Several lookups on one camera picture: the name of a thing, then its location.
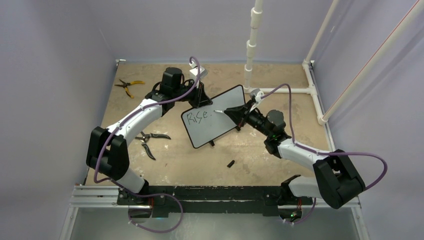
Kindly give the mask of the small black-framed whiteboard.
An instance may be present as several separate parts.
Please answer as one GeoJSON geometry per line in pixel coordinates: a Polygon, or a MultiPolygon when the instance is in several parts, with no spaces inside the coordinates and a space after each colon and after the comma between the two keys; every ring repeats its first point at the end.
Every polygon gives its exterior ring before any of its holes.
{"type": "Polygon", "coordinates": [[[200,108],[191,108],[181,114],[181,120],[193,148],[198,149],[236,127],[236,124],[224,113],[227,108],[246,103],[244,87],[236,85],[212,99],[213,104],[200,108]]]}

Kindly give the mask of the black marker cap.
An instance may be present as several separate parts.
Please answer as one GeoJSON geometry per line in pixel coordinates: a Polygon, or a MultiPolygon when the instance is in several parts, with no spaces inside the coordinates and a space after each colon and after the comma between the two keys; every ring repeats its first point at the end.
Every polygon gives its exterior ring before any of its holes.
{"type": "Polygon", "coordinates": [[[227,167],[228,168],[231,168],[233,165],[234,165],[234,163],[235,163],[235,160],[232,160],[228,165],[227,165],[227,167]]]}

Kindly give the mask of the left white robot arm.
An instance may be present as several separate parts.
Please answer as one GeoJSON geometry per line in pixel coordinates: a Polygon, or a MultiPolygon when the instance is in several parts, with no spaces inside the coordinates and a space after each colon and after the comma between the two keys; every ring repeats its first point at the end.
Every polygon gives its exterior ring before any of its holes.
{"type": "Polygon", "coordinates": [[[97,126],[90,134],[86,165],[106,180],[127,189],[129,197],[138,205],[149,199],[149,182],[130,168],[130,143],[154,121],[163,117],[176,102],[188,102],[193,108],[209,106],[213,102],[206,95],[201,81],[203,67],[194,67],[195,79],[185,79],[181,69],[168,67],[160,82],[141,103],[117,123],[106,128],[97,126]]]}

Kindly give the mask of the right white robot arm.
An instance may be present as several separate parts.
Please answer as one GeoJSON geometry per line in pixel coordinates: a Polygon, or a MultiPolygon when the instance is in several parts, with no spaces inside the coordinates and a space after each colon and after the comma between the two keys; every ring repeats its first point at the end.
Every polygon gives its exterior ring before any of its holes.
{"type": "Polygon", "coordinates": [[[251,104],[229,107],[223,111],[237,127],[248,124],[263,135],[269,154],[297,163],[314,172],[314,177],[296,176],[285,181],[280,196],[288,204],[300,197],[319,198],[333,209],[344,204],[366,190],[366,185],[346,152],[321,151],[295,141],[285,131],[284,114],[270,110],[263,115],[251,109],[251,104]]]}

